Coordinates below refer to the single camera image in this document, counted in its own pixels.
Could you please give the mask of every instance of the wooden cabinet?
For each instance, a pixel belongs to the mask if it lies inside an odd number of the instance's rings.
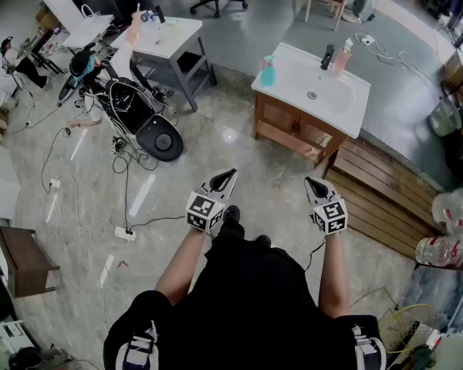
[[[334,153],[345,133],[294,106],[263,93],[255,94],[255,138],[259,134],[311,159],[316,164]]]
[[[0,269],[13,298],[54,291],[51,264],[34,239],[35,231],[0,226]]]

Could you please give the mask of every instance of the wooden pallet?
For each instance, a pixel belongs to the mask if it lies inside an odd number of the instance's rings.
[[[345,141],[326,179],[345,200],[351,228],[405,256],[414,258],[420,239],[444,231],[431,215],[438,192],[365,141]]]

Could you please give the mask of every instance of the pink bottle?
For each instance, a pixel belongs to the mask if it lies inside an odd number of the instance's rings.
[[[353,41],[351,39],[347,39],[345,41],[345,46],[338,51],[338,54],[336,55],[336,60],[334,61],[333,65],[333,71],[337,76],[343,74],[345,66],[352,55],[352,46]]]

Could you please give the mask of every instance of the sneaker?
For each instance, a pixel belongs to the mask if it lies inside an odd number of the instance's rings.
[[[362,22],[362,19],[360,18],[360,16],[356,16],[355,14],[353,14],[353,12],[343,11],[343,13],[341,14],[341,18],[351,23],[361,23]]]
[[[240,222],[240,209],[237,206],[230,206],[223,213],[223,222],[230,219],[236,223]]]
[[[265,245],[267,248],[271,248],[271,239],[265,234],[261,234],[259,237],[257,237],[255,242]]]

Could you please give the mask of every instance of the bathroom vanity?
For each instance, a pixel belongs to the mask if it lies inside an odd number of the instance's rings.
[[[311,159],[315,164],[334,153],[349,136],[357,138],[370,84],[345,71],[321,69],[321,58],[285,43],[273,55],[276,84],[255,94],[255,138],[266,136]]]

